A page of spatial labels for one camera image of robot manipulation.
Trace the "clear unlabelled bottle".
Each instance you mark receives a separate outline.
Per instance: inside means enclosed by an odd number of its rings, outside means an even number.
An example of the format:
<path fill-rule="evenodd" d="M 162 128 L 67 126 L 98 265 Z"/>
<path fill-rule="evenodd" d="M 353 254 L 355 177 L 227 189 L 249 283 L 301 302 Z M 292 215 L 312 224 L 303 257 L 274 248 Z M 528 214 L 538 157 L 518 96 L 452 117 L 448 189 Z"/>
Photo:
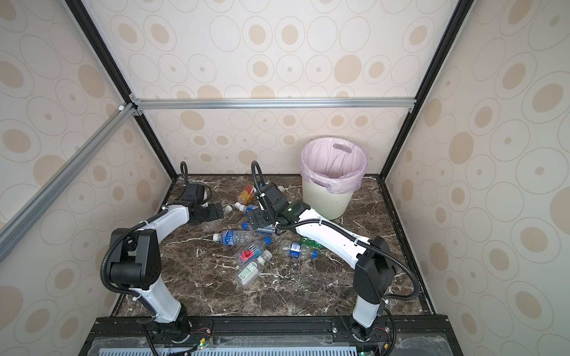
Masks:
<path fill-rule="evenodd" d="M 210 220 L 202 222 L 200 227 L 205 232 L 217 231 L 224 223 L 224 219 L 230 217 L 233 208 L 230 205 L 216 204 L 210 206 Z"/>

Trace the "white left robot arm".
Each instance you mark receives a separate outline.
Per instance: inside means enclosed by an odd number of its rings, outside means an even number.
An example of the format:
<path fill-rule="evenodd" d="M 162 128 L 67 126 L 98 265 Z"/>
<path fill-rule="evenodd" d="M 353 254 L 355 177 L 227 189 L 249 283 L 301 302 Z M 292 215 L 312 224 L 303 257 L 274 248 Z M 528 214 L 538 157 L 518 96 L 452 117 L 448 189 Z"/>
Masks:
<path fill-rule="evenodd" d="M 111 292 L 128 295 L 150 312 L 151 321 L 166 325 L 182 340 L 190 334 L 186 308 L 167 289 L 161 277 L 160 242 L 182 225 L 199 225 L 224 218 L 221 204 L 163 206 L 153 217 L 111 234 L 99 275 Z"/>

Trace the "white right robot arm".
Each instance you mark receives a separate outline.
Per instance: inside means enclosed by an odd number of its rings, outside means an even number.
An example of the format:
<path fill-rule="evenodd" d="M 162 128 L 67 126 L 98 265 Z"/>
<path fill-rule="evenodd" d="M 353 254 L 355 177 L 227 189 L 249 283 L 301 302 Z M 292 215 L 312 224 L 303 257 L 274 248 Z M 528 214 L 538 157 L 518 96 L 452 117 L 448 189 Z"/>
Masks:
<path fill-rule="evenodd" d="M 350 331 L 355 338 L 366 341 L 396 274 L 393 261 L 387 258 L 390 251 L 386 241 L 347 231 L 301 200 L 288 201 L 273 183 L 254 192 L 260 207 L 246 214 L 253 227 L 274 225 L 278 230 L 295 232 L 324 246 L 354 269 L 357 301 Z"/>

